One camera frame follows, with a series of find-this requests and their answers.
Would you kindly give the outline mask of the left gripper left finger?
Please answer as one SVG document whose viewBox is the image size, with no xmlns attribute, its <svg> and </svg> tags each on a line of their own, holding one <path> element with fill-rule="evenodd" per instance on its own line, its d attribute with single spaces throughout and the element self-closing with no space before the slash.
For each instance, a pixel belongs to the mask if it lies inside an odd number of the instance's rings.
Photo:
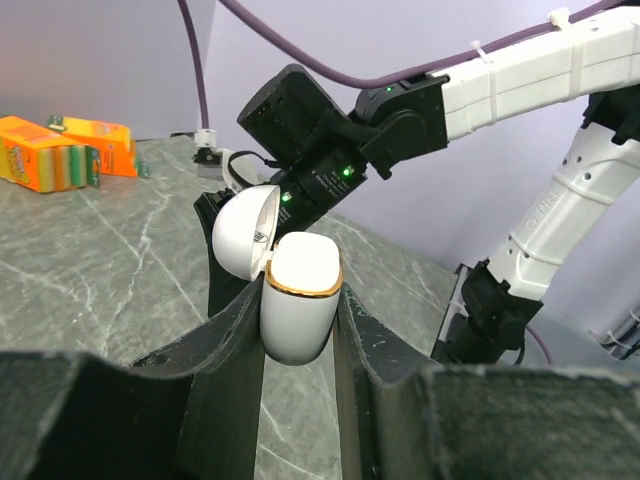
<svg viewBox="0 0 640 480">
<path fill-rule="evenodd" d="M 250 479 L 265 354 L 262 288 L 128 367 L 94 354 L 1 355 L 5 479 Z"/>
</svg>

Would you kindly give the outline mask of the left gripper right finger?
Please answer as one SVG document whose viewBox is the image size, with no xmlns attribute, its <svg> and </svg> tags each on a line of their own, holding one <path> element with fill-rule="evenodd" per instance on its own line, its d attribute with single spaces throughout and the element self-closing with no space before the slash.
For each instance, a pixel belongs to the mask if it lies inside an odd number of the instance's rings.
<svg viewBox="0 0 640 480">
<path fill-rule="evenodd" d="M 344 287 L 333 331 L 346 479 L 635 479 L 639 379 L 441 365 Z"/>
</svg>

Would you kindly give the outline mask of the white square charging case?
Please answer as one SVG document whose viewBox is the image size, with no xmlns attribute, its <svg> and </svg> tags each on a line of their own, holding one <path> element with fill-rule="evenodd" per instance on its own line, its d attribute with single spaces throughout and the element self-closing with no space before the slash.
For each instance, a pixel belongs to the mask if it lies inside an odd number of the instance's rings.
<svg viewBox="0 0 640 480">
<path fill-rule="evenodd" d="M 344 282 L 340 248 L 306 231 L 276 236 L 280 188 L 259 185 L 234 195 L 212 227 L 212 251 L 233 277 L 262 280 L 259 333 L 265 353 L 289 366 L 324 350 Z"/>
</svg>

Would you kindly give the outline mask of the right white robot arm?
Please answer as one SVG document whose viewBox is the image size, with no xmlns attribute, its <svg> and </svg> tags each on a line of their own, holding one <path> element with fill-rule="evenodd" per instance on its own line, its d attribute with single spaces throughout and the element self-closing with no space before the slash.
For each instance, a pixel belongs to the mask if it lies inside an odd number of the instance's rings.
<svg viewBox="0 0 640 480">
<path fill-rule="evenodd" d="M 539 23 L 552 1 L 248 1 L 245 8 L 326 65 L 373 78 L 428 63 Z M 206 85 L 214 127 L 231 148 L 254 142 L 231 118 L 290 62 L 224 4 L 213 21 Z M 582 102 L 514 117 L 409 161 L 390 181 L 371 178 L 318 221 L 355 220 L 444 268 L 489 254 L 524 215 L 568 150 Z M 634 369 L 598 347 L 593 334 L 639 299 L 639 192 L 632 189 L 571 255 L 534 326 L 559 365 Z"/>
</svg>

